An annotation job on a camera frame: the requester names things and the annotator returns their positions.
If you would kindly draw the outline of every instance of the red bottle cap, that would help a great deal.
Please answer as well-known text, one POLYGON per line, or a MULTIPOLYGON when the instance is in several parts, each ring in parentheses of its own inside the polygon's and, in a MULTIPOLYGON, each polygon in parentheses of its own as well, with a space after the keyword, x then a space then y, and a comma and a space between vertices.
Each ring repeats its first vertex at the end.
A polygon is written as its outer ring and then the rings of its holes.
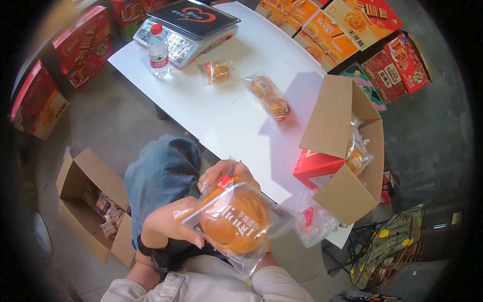
POLYGON ((151 26, 151 34, 152 35, 159 35, 163 31, 163 25, 162 24, 154 24, 151 26))

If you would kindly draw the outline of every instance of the person's hand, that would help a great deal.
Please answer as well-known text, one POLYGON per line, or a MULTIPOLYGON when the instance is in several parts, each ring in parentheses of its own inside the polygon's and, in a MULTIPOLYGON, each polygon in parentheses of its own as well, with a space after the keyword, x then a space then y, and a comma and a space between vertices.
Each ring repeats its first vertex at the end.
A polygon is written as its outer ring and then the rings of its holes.
POLYGON ((241 161, 237 162, 232 159, 221 160, 211 168, 206 169, 205 174, 199 178, 198 188, 201 190, 204 182, 206 182, 208 187, 215 185, 222 174, 228 172, 233 164, 235 165, 233 176, 238 176, 241 180, 247 182, 255 189, 260 191, 260 184, 253 178, 250 170, 241 161))
POLYGON ((174 213, 198 207, 198 199, 189 196, 164 205, 146 217, 141 230, 141 242, 149 248, 164 248, 168 238, 186 240, 198 248, 205 245, 204 238, 174 218, 174 213))

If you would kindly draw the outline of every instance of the blue jeans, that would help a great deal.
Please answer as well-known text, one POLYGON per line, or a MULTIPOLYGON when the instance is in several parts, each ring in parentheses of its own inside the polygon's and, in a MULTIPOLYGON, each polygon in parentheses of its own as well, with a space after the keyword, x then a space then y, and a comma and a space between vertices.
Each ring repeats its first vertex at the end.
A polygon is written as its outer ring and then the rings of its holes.
MULTIPOLYGON (((131 206, 132 237, 134 249, 146 217, 154 210, 186 196, 199 197, 196 182, 199 179, 201 152, 196 143, 182 135, 165 134, 157 141, 149 142, 139 160, 130 164, 124 175, 126 192, 131 206)), ((170 239, 170 261, 176 270, 186 258, 211 255, 227 262, 227 259, 205 243, 200 250, 188 241, 170 239)))

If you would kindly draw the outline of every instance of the digital scale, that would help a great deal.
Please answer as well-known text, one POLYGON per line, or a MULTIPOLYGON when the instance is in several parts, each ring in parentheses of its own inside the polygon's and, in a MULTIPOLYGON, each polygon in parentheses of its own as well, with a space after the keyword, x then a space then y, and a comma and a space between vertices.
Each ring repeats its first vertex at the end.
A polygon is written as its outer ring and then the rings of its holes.
POLYGON ((231 39, 241 20, 196 0, 182 0, 147 13, 149 19, 133 39, 147 46, 151 26, 163 25, 168 38, 170 64, 183 69, 198 56, 231 39))

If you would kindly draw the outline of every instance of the black wrist strap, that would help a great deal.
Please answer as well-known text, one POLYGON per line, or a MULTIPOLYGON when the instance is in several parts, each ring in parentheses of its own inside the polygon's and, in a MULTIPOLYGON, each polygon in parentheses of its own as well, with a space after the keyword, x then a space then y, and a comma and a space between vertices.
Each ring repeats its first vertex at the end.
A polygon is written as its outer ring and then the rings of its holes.
POLYGON ((151 257, 154 263, 154 270, 160 275, 166 275, 169 270, 170 263, 170 240, 164 249, 146 247, 141 242, 141 235, 138 236, 138 250, 141 254, 151 257))

